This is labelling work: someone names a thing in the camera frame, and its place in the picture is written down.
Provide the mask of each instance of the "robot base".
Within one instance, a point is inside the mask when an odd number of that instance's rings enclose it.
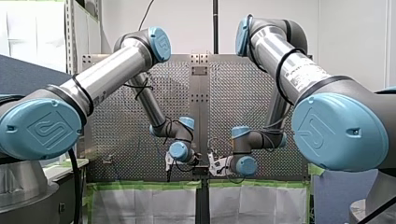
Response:
[[[57,184],[48,185],[48,190],[42,195],[30,200],[0,208],[2,224],[32,223],[57,224],[60,222],[60,208],[56,198]]]

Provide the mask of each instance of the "gray stand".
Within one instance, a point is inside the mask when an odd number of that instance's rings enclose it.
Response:
[[[354,202],[349,209],[350,223],[355,224],[396,195],[396,177],[378,171],[366,200]],[[375,217],[370,224],[396,223],[396,204]]]
[[[47,192],[31,200],[0,208],[2,224],[56,224],[59,223],[57,184],[51,184]]]

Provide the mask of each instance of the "metal frame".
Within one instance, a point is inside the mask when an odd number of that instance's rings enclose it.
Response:
[[[83,67],[87,68],[103,58],[105,58],[106,55],[84,55],[83,56]],[[209,126],[213,125],[211,124],[211,107],[210,104],[218,104],[219,100],[216,102],[212,102],[213,100],[216,100],[213,98],[214,96],[211,95],[213,92],[210,90],[211,87],[211,81],[213,81],[211,78],[215,76],[215,74],[211,74],[212,70],[216,70],[215,72],[219,72],[218,70],[222,69],[222,66],[224,65],[225,68],[227,69],[227,66],[239,66],[240,64],[243,65],[243,68],[247,70],[248,73],[250,73],[250,77],[241,77],[241,79],[237,79],[236,81],[243,81],[243,83],[239,83],[240,85],[247,85],[247,88],[249,88],[249,85],[254,85],[254,87],[258,87],[258,85],[265,85],[266,91],[269,90],[269,92],[272,89],[272,84],[265,83],[266,81],[272,81],[272,79],[257,79],[257,78],[268,78],[269,76],[266,74],[262,74],[258,69],[254,67],[254,65],[248,60],[244,58],[239,58],[234,55],[208,55],[208,54],[192,54],[192,55],[173,55],[171,60],[169,61],[171,63],[180,63],[180,62],[187,62],[190,65],[190,77],[189,77],[189,82],[190,82],[190,88],[189,88],[189,96],[188,96],[188,101],[189,101],[189,111],[190,115],[193,116],[196,120],[195,123],[195,138],[194,142],[192,144],[192,148],[196,150],[197,152],[202,153],[203,156],[203,163],[202,164],[207,164],[207,139],[208,136],[210,135],[209,129],[211,129]],[[263,103],[262,108],[263,111],[260,111],[261,116],[265,116],[265,107],[267,103]],[[251,105],[247,105],[246,111],[248,111]],[[260,121],[253,121],[256,126],[263,125],[261,124]],[[259,176],[253,176],[251,178],[256,178],[256,179],[274,179],[274,180],[285,180],[285,181],[302,181],[302,180],[309,180],[309,174],[308,174],[308,169],[307,169],[307,161],[304,159],[304,157],[298,152],[297,147],[293,144],[292,141],[290,141],[292,137],[292,132],[290,129],[290,120],[288,119],[287,121],[287,131],[289,132],[289,149],[280,149],[278,154],[270,154],[267,153],[264,150],[257,150],[255,151],[254,155],[258,156],[259,155],[259,162],[262,165],[265,165],[265,162],[269,162],[269,160],[276,159],[277,164],[269,163],[267,167],[265,168],[266,173],[261,173]],[[224,136],[227,136],[225,139],[228,138],[229,132],[231,131],[231,127],[229,127],[230,130],[225,130],[223,133]],[[87,154],[87,158],[94,160],[95,158],[95,146],[94,142],[92,141],[92,133],[91,133],[91,128],[88,126],[85,129],[85,142],[86,142],[86,149],[90,151],[90,154]],[[295,167],[296,164],[301,164],[300,172],[297,172],[299,170],[298,168]],[[276,172],[271,172],[271,165],[275,165],[276,169],[279,171]],[[193,179],[193,176],[190,179],[186,179],[185,177],[183,178],[176,178],[173,180],[191,180]],[[150,179],[151,181],[163,181],[163,179]]]
[[[84,55],[83,56],[83,68],[87,69],[88,67],[96,64],[97,62],[103,60],[107,55]],[[255,73],[252,75],[252,79],[267,76],[266,74],[262,74],[259,70],[254,67],[254,65],[248,60],[244,58],[239,58],[234,55],[208,55],[208,54],[192,54],[192,55],[173,55],[170,63],[188,63],[186,65],[190,69],[189,75],[189,94],[188,94],[188,107],[190,111],[190,115],[195,118],[195,136],[191,147],[203,154],[203,161],[192,171],[191,177],[178,177],[172,178],[172,181],[179,180],[200,180],[202,185],[196,191],[196,219],[195,223],[197,224],[209,224],[210,223],[210,209],[209,209],[209,186],[208,186],[208,158],[207,158],[207,140],[208,136],[211,134],[210,125],[211,124],[211,104],[214,104],[212,100],[212,78],[215,76],[217,72],[221,72],[222,64],[225,63],[234,63],[234,65],[238,66],[238,64],[244,65],[249,73]],[[238,83],[240,85],[245,85],[249,81],[255,80],[243,80],[243,83]],[[268,85],[268,83],[253,83],[254,85]],[[92,129],[90,125],[92,124],[92,118],[89,118],[88,125],[85,128],[85,150],[90,151],[90,154],[87,154],[87,157],[94,161],[96,158],[95,155],[95,143],[92,141]],[[309,180],[307,161],[302,159],[302,155],[298,153],[297,148],[292,148],[291,151],[297,153],[302,161],[301,174],[300,175],[265,175],[265,176],[253,176],[252,178],[264,178],[264,179],[274,179],[274,180],[298,180],[304,181]],[[281,164],[277,164],[279,166],[287,165],[288,161],[283,161]],[[163,179],[150,179],[151,181],[163,181]]]
[[[66,32],[66,71],[69,75],[77,73],[78,57],[76,46],[76,30],[74,18],[74,2],[75,0],[65,0],[64,3],[64,18],[65,18],[65,32]]]

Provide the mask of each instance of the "black cable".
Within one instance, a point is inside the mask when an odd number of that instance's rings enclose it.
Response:
[[[171,182],[171,176],[172,176],[172,168],[173,165],[175,164],[175,160],[172,162],[172,164],[169,166],[169,170],[166,171],[166,182]]]
[[[85,167],[82,168],[81,170],[81,176],[82,176],[82,181],[81,181],[81,191],[80,191],[80,200],[79,200],[79,206],[80,206],[80,211],[82,211],[82,194],[84,193],[84,183],[85,183],[85,174],[87,170]]]
[[[244,175],[242,176],[242,179],[241,179],[240,181],[233,181],[233,180],[229,177],[229,175],[227,174],[227,169],[229,168],[229,166],[227,166],[228,158],[229,158],[229,157],[227,157],[227,159],[225,159],[225,165],[224,165],[224,167],[225,167],[224,173],[225,173],[225,176],[227,177],[227,180],[230,181],[230,182],[233,183],[233,184],[240,184],[240,183],[244,182],[245,179],[246,179],[246,177],[245,177]]]
[[[146,77],[145,81],[143,82],[143,85],[140,86],[140,87],[139,86],[132,86],[132,85],[129,85],[129,84],[122,84],[122,86],[129,87],[129,88],[132,88],[132,89],[133,88],[140,89],[140,91],[134,97],[134,99],[137,100],[137,97],[139,97],[140,93],[142,93],[145,88],[149,88],[152,91],[154,90],[154,88],[152,86],[148,86],[148,83],[149,83],[149,78]]]
[[[169,139],[169,137],[170,137],[170,134],[171,134],[171,131],[172,131],[172,127],[173,127],[173,123],[174,123],[174,122],[180,124],[183,128],[185,128],[185,129],[187,130],[187,132],[189,132],[189,134],[190,134],[190,136],[191,136],[191,141],[189,141],[189,140],[184,140],[184,139],[178,139],[178,140],[185,141],[185,142],[192,142],[192,141],[194,140],[194,134],[192,133],[192,131],[190,130],[190,128],[187,127],[185,124],[183,124],[182,122],[180,122],[180,121],[177,120],[177,119],[176,119],[176,120],[172,120],[172,119],[170,119],[169,117],[165,117],[165,119],[168,119],[169,122],[168,122],[168,123],[166,124],[166,126],[165,126],[165,135],[166,135],[166,137],[165,137],[165,140],[163,141],[163,145],[166,144],[166,142],[168,141],[168,139]]]
[[[213,1],[213,53],[219,54],[219,0]]]
[[[178,166],[177,161],[175,162],[175,165],[176,165],[177,169],[178,169],[180,172],[183,172],[183,173],[190,172],[190,171],[192,171],[192,170],[195,168],[195,166],[192,166],[192,167],[191,167],[190,169],[188,169],[188,170],[183,170],[183,169],[181,169],[181,168]]]
[[[290,105],[294,105],[294,103],[289,99],[289,97],[285,94],[283,91],[283,88],[280,85],[280,71],[282,70],[283,63],[289,58],[289,56],[295,52],[300,51],[302,54],[305,54],[305,51],[303,49],[291,49],[289,52],[284,54],[282,58],[279,61],[279,64],[277,65],[276,72],[275,72],[275,83],[276,83],[276,88],[277,91],[279,91],[279,94],[282,96],[282,98],[288,102]]]
[[[74,175],[74,182],[75,182],[75,214],[74,214],[74,222],[79,223],[79,214],[80,214],[80,205],[81,205],[81,194],[80,194],[80,177],[79,177],[79,169],[77,164],[76,155],[74,154],[74,150],[70,149],[68,151],[70,161],[72,163],[73,175]]]
[[[76,86],[78,86],[78,88],[79,88],[79,89],[84,93],[84,95],[87,97],[88,102],[89,102],[90,111],[89,111],[88,114],[87,114],[87,117],[88,117],[88,116],[90,116],[90,115],[93,113],[93,100],[92,100],[90,94],[87,92],[87,90],[85,90],[85,89],[81,86],[81,84],[78,82],[78,80],[76,79],[76,75],[77,75],[77,74],[74,74],[74,75],[72,76],[72,79],[73,79],[73,81],[76,83]]]
[[[386,203],[382,204],[380,207],[374,210],[370,215],[362,219],[360,222],[357,224],[365,224],[371,221],[373,218],[377,217],[379,214],[383,213],[385,210],[387,210],[389,207],[393,206],[396,204],[396,196],[394,196],[392,199],[387,201]]]
[[[148,4],[148,8],[146,9],[145,16],[143,17],[142,21],[140,22],[139,31],[142,29],[143,22],[145,22],[146,17],[149,14],[149,9],[151,8],[151,5],[152,5],[153,2],[154,2],[154,0],[151,0],[151,2]]]

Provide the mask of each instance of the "green tape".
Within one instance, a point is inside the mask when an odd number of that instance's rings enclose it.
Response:
[[[95,186],[87,185],[85,200],[87,202],[88,224],[92,224],[93,194],[97,191]]]
[[[308,173],[311,175],[322,175],[324,173],[324,169],[316,166],[315,164],[308,164]]]
[[[201,187],[200,181],[180,181],[180,182],[145,182],[145,181],[118,181],[110,183],[91,183],[87,188],[94,190],[108,189],[198,189]]]
[[[210,188],[228,188],[241,186],[262,186],[271,188],[303,189],[309,186],[309,181],[276,181],[276,180],[245,180],[240,184],[231,183],[229,180],[210,180]]]
[[[311,185],[309,184],[309,181],[306,183],[306,222],[305,223],[311,223]]]
[[[0,2],[64,2],[64,0],[0,0]]]

